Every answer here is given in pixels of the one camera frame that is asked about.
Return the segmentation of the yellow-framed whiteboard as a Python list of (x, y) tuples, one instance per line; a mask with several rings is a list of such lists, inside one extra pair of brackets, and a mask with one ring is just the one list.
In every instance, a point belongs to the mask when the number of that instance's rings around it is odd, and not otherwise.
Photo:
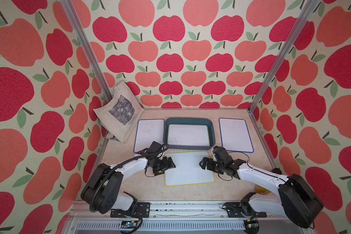
[(171, 124), (168, 127), (167, 143), (175, 146), (210, 146), (206, 125)]
[(215, 176), (212, 171), (202, 169), (199, 163), (210, 158), (207, 151), (166, 154), (175, 164), (175, 168), (165, 171), (165, 186), (212, 184)]

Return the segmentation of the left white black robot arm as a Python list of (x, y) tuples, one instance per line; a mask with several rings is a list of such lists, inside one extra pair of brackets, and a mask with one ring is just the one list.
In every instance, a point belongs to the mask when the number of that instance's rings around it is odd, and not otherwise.
[(128, 192), (120, 193), (122, 183), (139, 171), (152, 168), (154, 176), (162, 175), (169, 169), (176, 168), (171, 158), (136, 155), (115, 166), (100, 164), (81, 193), (81, 199), (89, 204), (93, 213), (105, 214), (110, 210), (124, 215), (134, 215), (137, 210), (137, 198)]

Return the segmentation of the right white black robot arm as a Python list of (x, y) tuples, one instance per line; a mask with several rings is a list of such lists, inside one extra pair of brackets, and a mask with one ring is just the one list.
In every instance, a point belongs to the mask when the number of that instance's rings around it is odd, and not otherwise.
[(270, 193), (261, 195), (248, 193), (241, 200), (243, 215), (251, 217), (255, 213), (270, 213), (287, 217), (295, 225), (307, 229), (314, 227), (314, 221), (324, 208), (320, 198), (300, 175), (285, 176), (265, 171), (248, 162), (228, 157), (213, 160), (204, 157), (199, 163), (204, 170), (219, 175), (254, 183)]

